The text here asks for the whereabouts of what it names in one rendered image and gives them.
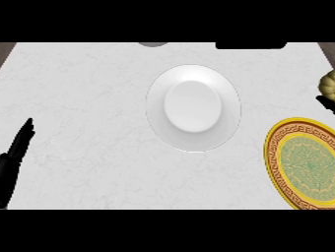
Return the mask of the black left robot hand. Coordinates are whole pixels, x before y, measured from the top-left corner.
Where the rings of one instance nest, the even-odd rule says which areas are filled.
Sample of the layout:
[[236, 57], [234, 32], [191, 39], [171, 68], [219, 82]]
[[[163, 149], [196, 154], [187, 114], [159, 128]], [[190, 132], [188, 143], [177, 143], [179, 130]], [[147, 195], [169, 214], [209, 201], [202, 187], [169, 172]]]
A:
[[5, 210], [14, 195], [20, 167], [36, 135], [33, 119], [28, 119], [15, 136], [9, 151], [0, 155], [0, 210]]

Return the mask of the yellow green patterned plate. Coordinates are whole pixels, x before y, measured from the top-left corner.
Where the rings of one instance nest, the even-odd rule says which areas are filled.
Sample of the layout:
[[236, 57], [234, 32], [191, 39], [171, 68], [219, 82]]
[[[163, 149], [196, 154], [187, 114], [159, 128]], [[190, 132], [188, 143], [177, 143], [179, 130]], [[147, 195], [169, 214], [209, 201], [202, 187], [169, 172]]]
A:
[[282, 120], [267, 135], [264, 160], [292, 207], [335, 210], [335, 130], [308, 118]]

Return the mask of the white oval plate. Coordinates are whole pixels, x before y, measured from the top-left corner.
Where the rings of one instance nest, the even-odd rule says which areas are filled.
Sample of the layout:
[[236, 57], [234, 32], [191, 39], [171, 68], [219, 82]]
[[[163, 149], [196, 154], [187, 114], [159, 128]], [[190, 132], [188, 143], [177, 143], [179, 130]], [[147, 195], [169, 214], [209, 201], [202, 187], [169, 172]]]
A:
[[145, 115], [169, 146], [188, 153], [211, 151], [237, 130], [242, 106], [236, 88], [212, 68], [177, 66], [150, 86]]

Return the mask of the black appliance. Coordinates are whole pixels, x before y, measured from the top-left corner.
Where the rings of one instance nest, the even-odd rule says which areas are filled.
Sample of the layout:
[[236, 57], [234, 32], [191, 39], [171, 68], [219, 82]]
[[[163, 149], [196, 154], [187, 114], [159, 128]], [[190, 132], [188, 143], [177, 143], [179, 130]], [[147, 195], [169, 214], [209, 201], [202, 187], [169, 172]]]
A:
[[216, 49], [282, 49], [286, 42], [216, 42]]

